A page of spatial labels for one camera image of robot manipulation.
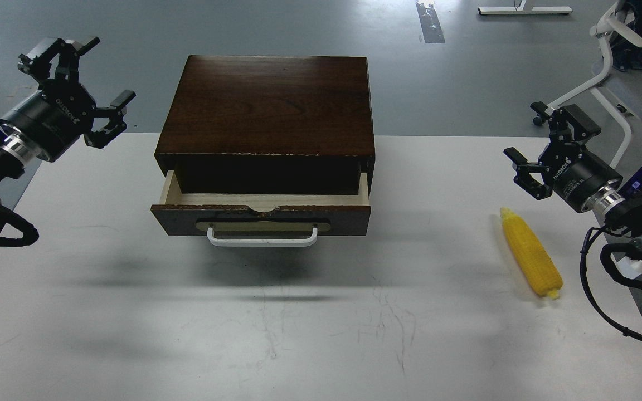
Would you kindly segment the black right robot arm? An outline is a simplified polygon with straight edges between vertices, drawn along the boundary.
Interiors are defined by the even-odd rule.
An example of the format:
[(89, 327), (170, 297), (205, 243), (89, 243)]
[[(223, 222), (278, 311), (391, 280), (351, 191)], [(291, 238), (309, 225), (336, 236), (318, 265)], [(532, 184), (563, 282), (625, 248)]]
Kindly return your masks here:
[(537, 162), (515, 148), (504, 154), (515, 170), (514, 183), (533, 199), (558, 195), (576, 213), (593, 211), (603, 218), (603, 226), (586, 232), (580, 250), (579, 274), (591, 306), (616, 330), (642, 341), (642, 334), (611, 319), (598, 305), (587, 279), (588, 252), (599, 234), (623, 238), (621, 243), (605, 244), (599, 259), (606, 273), (617, 283), (642, 290), (642, 167), (622, 182), (622, 176), (594, 155), (586, 143), (601, 132), (599, 125), (580, 107), (550, 107), (544, 102), (531, 104), (535, 122), (548, 122), (549, 142)]

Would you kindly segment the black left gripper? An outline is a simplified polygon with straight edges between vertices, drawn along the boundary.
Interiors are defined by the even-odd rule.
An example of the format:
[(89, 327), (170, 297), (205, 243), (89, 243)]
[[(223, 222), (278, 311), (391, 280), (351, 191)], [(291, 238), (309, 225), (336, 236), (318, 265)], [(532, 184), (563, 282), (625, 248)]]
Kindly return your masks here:
[[(108, 107), (96, 107), (96, 101), (79, 82), (80, 58), (98, 43), (97, 36), (86, 43), (46, 37), (28, 54), (18, 56), (18, 70), (36, 81), (38, 91), (2, 119), (38, 145), (38, 157), (44, 162), (55, 162), (82, 134), (87, 146), (105, 148), (127, 129), (123, 117), (136, 97), (134, 91), (124, 90)], [(93, 117), (109, 122), (89, 132)]]

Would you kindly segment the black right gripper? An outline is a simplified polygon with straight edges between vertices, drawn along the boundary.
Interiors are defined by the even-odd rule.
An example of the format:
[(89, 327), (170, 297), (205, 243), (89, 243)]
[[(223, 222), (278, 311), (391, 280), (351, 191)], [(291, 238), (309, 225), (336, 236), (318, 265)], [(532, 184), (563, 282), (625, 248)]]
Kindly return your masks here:
[[(554, 109), (537, 101), (531, 109), (537, 113), (535, 124), (548, 122), (549, 144), (542, 152), (543, 164), (528, 162), (514, 147), (503, 150), (513, 163), (514, 183), (534, 199), (546, 199), (555, 192), (577, 213), (588, 211), (591, 196), (604, 186), (617, 188), (622, 181), (614, 168), (586, 148), (601, 128), (576, 104)], [(532, 174), (543, 174), (544, 183)]]

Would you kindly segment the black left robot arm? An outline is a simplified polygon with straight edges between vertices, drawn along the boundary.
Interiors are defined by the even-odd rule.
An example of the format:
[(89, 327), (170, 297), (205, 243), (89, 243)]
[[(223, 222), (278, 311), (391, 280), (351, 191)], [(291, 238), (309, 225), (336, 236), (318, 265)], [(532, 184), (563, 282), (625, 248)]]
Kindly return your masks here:
[[(104, 148), (125, 132), (123, 117), (135, 93), (122, 91), (109, 106), (97, 106), (79, 81), (81, 57), (99, 42), (97, 36), (86, 43), (46, 37), (20, 55), (18, 70), (37, 89), (0, 118), (0, 183), (23, 176), (35, 158), (56, 162), (78, 139)], [(0, 248), (22, 248), (38, 239), (35, 226), (0, 198)]]

